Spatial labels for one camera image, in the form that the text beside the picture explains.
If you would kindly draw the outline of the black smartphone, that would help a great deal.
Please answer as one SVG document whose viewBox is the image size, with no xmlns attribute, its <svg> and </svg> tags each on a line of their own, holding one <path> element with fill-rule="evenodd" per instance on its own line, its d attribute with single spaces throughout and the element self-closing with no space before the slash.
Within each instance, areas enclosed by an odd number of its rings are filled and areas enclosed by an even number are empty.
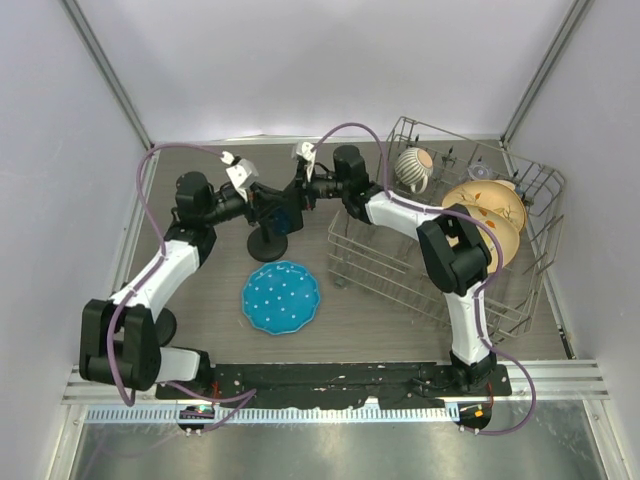
<svg viewBox="0 0 640 480">
<path fill-rule="evenodd" d="M 287 218 L 283 222 L 270 223 L 270 226 L 276 233 L 289 235 L 297 232 L 304 227 L 303 215 L 301 213 L 294 213 L 288 210 L 286 207 Z"/>
</svg>

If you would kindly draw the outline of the black phone stand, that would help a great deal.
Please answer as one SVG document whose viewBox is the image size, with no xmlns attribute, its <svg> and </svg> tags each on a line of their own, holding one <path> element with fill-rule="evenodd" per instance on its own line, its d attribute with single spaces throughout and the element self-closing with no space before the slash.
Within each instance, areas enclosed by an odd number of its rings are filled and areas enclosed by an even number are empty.
<svg viewBox="0 0 640 480">
<path fill-rule="evenodd" d="M 260 223 L 247 238 L 247 250 L 256 261 L 270 263 L 279 260 L 288 249 L 288 236 L 276 233 L 267 223 Z"/>
</svg>

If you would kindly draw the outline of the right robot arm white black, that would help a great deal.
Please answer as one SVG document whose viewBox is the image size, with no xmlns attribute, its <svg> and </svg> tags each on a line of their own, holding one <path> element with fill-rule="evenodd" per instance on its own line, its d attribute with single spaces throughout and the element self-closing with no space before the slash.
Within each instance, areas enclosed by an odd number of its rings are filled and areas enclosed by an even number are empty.
<svg viewBox="0 0 640 480">
<path fill-rule="evenodd" d="M 316 149 L 308 141 L 293 148 L 296 174 L 289 188 L 310 210 L 318 199 L 340 199 L 346 212 L 368 225 L 386 227 L 419 243 L 431 283 L 443 293 L 452 330 L 450 386 L 477 393 L 497 366 L 486 328 L 484 284 L 492 256 L 468 210 L 443 209 L 404 199 L 370 180 L 360 150 L 334 151 L 334 169 L 315 172 Z"/>
</svg>

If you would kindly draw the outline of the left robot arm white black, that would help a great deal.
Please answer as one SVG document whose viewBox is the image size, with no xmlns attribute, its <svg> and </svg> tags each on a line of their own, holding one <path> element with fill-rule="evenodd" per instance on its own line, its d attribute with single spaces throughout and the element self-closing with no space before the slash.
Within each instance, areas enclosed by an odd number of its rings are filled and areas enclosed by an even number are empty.
<svg viewBox="0 0 640 480">
<path fill-rule="evenodd" d="M 82 378 L 115 386 L 127 405 L 136 392 L 166 382 L 178 381 L 190 398 L 205 397 L 213 385 L 209 355 L 171 346 L 177 321 L 166 304 L 208 259 L 216 225 L 240 216 L 256 223 L 286 200 L 285 191 L 260 183 L 239 193 L 231 183 L 215 189 L 201 172 L 179 177 L 172 222 L 156 255 L 120 291 L 83 309 Z"/>
</svg>

